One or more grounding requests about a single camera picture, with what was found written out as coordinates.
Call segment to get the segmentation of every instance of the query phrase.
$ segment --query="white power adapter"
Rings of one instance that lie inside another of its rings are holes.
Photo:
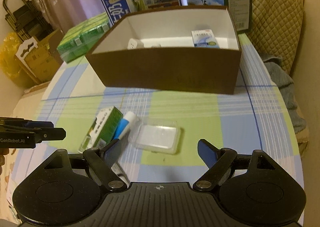
[[[128,42],[128,49],[143,49],[144,44],[141,40],[130,39]]]

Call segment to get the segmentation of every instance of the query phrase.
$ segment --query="plaid tablecloth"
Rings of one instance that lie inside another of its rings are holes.
[[[208,169],[197,154],[197,142],[204,138],[242,154],[262,149],[303,187],[298,145],[281,94],[247,36],[239,38],[243,55],[234,95],[106,88],[85,57],[62,66],[34,119],[63,127],[67,137],[19,150],[8,197],[56,148],[77,152],[97,112],[108,106],[123,114],[175,120],[182,128],[176,155],[126,147],[119,163],[130,181],[193,184]]]

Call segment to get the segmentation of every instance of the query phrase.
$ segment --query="gray cloth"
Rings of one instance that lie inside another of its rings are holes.
[[[297,114],[297,104],[294,101],[294,87],[292,78],[282,70],[280,57],[274,57],[267,54],[260,54],[264,65],[266,66],[271,80],[278,86],[284,103],[289,112],[294,132],[298,133],[307,126],[306,121]]]

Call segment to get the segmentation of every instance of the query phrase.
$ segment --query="green medicine box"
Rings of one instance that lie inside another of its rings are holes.
[[[106,13],[71,28],[57,47],[61,59],[69,63],[85,55],[109,28],[109,18]]]
[[[122,117],[122,113],[116,107],[101,109],[81,143],[79,152],[107,145],[112,140]]]

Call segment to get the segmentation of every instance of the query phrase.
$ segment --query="blue and white tube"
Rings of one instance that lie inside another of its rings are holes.
[[[133,112],[127,112],[121,119],[113,139],[122,139],[122,137],[131,130],[132,126],[138,120],[137,115]]]

